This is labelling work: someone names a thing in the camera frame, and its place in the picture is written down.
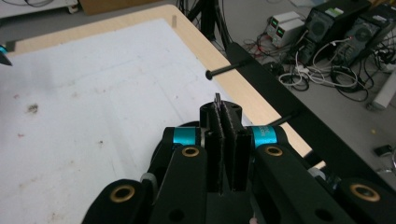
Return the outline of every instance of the metal stand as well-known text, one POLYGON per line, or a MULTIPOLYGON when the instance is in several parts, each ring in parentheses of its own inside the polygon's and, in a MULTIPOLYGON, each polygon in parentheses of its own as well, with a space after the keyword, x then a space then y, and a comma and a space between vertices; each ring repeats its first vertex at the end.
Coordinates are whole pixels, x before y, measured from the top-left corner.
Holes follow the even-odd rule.
POLYGON ((210 41, 215 40, 215 24, 218 26, 223 47, 232 43, 225 21, 221 16, 219 0, 200 0, 187 15, 187 19, 193 21, 201 13, 201 33, 210 41))

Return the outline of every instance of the computer tower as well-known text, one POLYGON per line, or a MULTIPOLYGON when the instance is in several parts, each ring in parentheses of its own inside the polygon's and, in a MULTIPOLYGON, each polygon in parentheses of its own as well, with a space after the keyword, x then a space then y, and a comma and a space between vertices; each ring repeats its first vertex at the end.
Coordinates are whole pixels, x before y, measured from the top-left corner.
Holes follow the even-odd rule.
POLYGON ((396 7, 389 4, 382 4, 362 13, 346 32, 345 38, 350 37, 350 40, 340 44, 334 51, 333 62, 352 65, 367 57, 395 26, 396 7))
MULTIPOLYGON (((371 3, 367 0, 331 0, 313 7, 305 22, 308 33, 299 43, 299 61, 311 64, 317 51, 324 45, 344 38, 358 16, 368 10, 371 3)), ((332 54, 332 47, 324 49, 318 59, 332 54)))

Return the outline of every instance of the black metal frame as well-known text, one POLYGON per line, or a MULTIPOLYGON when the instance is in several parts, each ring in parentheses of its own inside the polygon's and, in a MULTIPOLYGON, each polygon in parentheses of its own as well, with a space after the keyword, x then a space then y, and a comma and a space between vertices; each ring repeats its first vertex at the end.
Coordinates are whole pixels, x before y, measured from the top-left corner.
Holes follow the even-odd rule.
POLYGON ((201 13, 201 33, 210 41, 215 40, 215 24, 218 26, 221 42, 225 49, 231 44, 230 34, 221 16, 219 0, 200 0, 187 15, 189 21, 194 21, 201 13))
POLYGON ((321 119, 307 108, 296 96, 280 84, 270 71, 265 70, 238 44, 232 43, 226 50, 231 64, 251 60, 238 72, 264 98, 280 116, 297 114, 288 124, 312 147, 305 160, 311 165, 325 161, 327 168, 341 178, 360 177, 376 183, 395 194, 384 179, 370 168, 355 151, 350 148, 321 119))

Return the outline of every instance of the blue ring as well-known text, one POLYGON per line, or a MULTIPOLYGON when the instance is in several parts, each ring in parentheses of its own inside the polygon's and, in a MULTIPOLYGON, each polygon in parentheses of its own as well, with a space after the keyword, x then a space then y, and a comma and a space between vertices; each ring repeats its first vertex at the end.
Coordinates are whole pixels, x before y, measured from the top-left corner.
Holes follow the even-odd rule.
POLYGON ((195 127, 179 127, 174 130, 174 144, 195 145, 195 127))
POLYGON ((276 132, 272 126, 251 126, 255 148, 264 144, 276 144, 276 132))

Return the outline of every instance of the black metal rod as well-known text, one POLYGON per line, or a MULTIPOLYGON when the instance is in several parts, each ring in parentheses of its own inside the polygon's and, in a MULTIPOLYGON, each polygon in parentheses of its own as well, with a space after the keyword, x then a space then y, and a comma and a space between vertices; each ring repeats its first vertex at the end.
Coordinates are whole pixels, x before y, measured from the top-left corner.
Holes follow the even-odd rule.
POLYGON ((287 116, 284 116, 284 117, 282 117, 282 118, 280 118, 280 119, 276 119, 276 120, 272 121, 272 122, 269 123, 268 125, 269 125, 269 126, 278 126, 278 125, 281 125, 281 124, 283 124, 284 122, 287 122, 288 120, 290 120, 290 119, 292 119, 292 118, 295 118, 295 117, 297 116, 297 114, 298 114, 298 112, 294 111, 294 112, 288 114, 287 116))
POLYGON ((228 71, 233 70, 235 68, 244 66, 247 63, 249 63, 250 61, 251 61, 251 59, 244 60, 244 61, 242 61, 240 63, 233 63, 231 65, 228 65, 228 66, 225 66, 225 67, 213 70, 213 71, 206 70, 205 76, 206 76, 207 79, 212 80, 213 76, 216 76, 216 75, 219 75, 221 73, 225 73, 225 72, 228 72, 228 71))

